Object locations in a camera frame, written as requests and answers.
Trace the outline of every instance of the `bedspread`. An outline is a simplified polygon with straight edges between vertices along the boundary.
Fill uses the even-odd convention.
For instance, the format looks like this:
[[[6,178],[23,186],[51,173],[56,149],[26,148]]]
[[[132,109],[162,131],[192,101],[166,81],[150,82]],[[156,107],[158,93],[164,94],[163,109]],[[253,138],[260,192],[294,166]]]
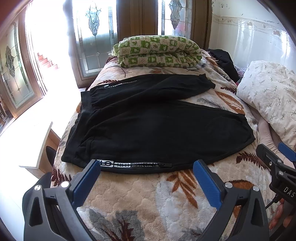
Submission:
[[[184,101],[245,114],[256,140],[221,161],[209,165],[226,182],[249,189],[257,185],[265,203],[274,197],[268,185],[271,177],[256,156],[259,142],[258,122],[248,106],[236,97],[236,85],[205,51],[195,69],[170,67],[122,68],[114,58],[100,72],[91,87],[142,74],[206,74],[216,84],[198,96]],[[77,113],[71,118],[61,139],[54,162],[51,186],[71,180],[82,169],[61,162],[66,141]],[[102,241],[190,241],[196,240],[216,212],[197,183],[192,170],[148,175],[101,172],[84,205],[77,209],[97,240]],[[222,240],[230,234],[238,215],[236,207]],[[267,210],[271,218],[275,206]]]

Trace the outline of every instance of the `white tiled wall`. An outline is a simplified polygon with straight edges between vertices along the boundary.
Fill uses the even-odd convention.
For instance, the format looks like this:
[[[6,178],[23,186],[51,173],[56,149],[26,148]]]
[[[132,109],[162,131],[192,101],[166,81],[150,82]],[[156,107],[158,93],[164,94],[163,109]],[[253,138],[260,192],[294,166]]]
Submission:
[[[266,60],[296,71],[296,47],[277,17],[257,0],[213,1],[209,48],[229,52],[235,65]]]

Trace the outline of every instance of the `blue gripper pad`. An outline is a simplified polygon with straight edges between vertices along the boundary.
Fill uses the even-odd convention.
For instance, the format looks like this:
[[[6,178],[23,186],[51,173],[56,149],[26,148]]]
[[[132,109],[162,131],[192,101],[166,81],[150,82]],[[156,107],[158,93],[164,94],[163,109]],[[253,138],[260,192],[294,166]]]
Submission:
[[[296,161],[296,152],[286,146],[283,142],[279,143],[278,150],[287,157],[291,162]]]
[[[101,172],[101,165],[99,161],[95,161],[89,169],[84,173],[84,176],[73,190],[72,207],[81,207],[87,196],[89,195],[94,183],[98,179]]]
[[[200,161],[194,162],[193,173],[200,187],[202,188],[209,204],[219,210],[220,206],[222,205],[220,190],[218,189],[208,171],[200,163]]]

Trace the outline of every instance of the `human hand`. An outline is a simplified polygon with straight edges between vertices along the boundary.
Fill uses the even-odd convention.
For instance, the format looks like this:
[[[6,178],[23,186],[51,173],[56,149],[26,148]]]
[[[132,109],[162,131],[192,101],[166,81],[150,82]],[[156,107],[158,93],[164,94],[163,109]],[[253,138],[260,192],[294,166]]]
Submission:
[[[285,202],[284,199],[280,200],[280,205],[276,209],[276,214],[269,223],[269,229],[270,230],[273,229],[276,226],[276,224],[278,223],[280,217],[282,216],[283,210],[284,210],[284,202]],[[289,225],[291,219],[292,219],[292,216],[288,216],[288,217],[285,218],[285,220],[283,222],[283,226],[285,228]]]

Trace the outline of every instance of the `folded quilt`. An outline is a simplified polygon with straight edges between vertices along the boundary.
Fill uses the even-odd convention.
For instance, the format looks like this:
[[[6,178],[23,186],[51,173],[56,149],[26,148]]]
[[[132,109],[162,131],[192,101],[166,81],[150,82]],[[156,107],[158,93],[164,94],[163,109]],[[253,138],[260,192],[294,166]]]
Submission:
[[[195,42],[178,36],[134,36],[120,41],[113,50],[122,67],[190,68],[202,58],[201,49]]]
[[[237,96],[258,110],[281,140],[296,148],[296,75],[280,64],[253,61]]]

